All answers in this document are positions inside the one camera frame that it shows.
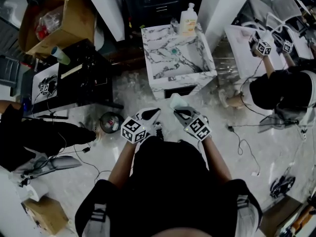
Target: hand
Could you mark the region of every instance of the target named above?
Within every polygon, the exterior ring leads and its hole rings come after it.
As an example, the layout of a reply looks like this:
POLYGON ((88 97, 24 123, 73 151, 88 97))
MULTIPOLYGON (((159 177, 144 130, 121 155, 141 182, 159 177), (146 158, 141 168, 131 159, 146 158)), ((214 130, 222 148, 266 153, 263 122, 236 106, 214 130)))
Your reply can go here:
POLYGON ((261 59, 263 59, 264 57, 266 57, 266 55, 263 55, 263 54, 260 53, 257 49, 255 49, 253 53, 254 53, 255 55, 257 55, 258 57, 260 57, 261 59))

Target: chair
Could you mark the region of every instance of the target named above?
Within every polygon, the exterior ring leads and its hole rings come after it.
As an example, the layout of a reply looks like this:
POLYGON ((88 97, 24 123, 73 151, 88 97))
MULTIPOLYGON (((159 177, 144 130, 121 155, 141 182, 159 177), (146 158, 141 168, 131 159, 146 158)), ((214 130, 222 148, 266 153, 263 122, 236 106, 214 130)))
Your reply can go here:
MULTIPOLYGON (((261 0, 249 0, 250 7, 256 20, 262 22, 272 29, 279 25, 285 25, 285 22, 291 18, 301 16, 301 10, 295 0, 270 0, 271 6, 261 0)), ((282 27, 276 30, 281 33, 282 27)))

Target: bottle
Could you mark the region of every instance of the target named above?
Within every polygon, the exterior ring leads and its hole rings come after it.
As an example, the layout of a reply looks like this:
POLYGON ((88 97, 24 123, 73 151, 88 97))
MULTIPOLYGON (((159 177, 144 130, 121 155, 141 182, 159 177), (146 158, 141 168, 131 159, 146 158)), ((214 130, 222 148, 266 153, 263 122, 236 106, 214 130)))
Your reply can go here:
POLYGON ((189 3, 188 10, 181 12, 179 35, 194 36, 194 28, 197 23, 198 15, 193 10, 194 3, 189 3))

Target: marker cube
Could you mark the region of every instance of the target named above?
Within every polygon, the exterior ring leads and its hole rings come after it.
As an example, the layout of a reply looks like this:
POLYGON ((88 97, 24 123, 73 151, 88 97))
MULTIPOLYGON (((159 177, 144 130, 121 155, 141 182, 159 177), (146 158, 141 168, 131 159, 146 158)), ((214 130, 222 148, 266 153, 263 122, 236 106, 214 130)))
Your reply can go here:
POLYGON ((184 130, 196 137, 199 141, 203 141, 212 132, 203 115, 199 115, 185 127, 184 130))
POLYGON ((271 46, 262 40, 258 41, 258 44, 256 46, 256 49, 263 55, 263 56, 267 56, 271 53, 271 46))
POLYGON ((293 44, 289 41, 284 41, 283 44, 283 51, 287 52, 287 53, 291 53, 293 50, 293 44))
POLYGON ((146 137, 147 128, 139 121, 128 117, 121 126, 120 134, 130 143, 135 144, 146 137))

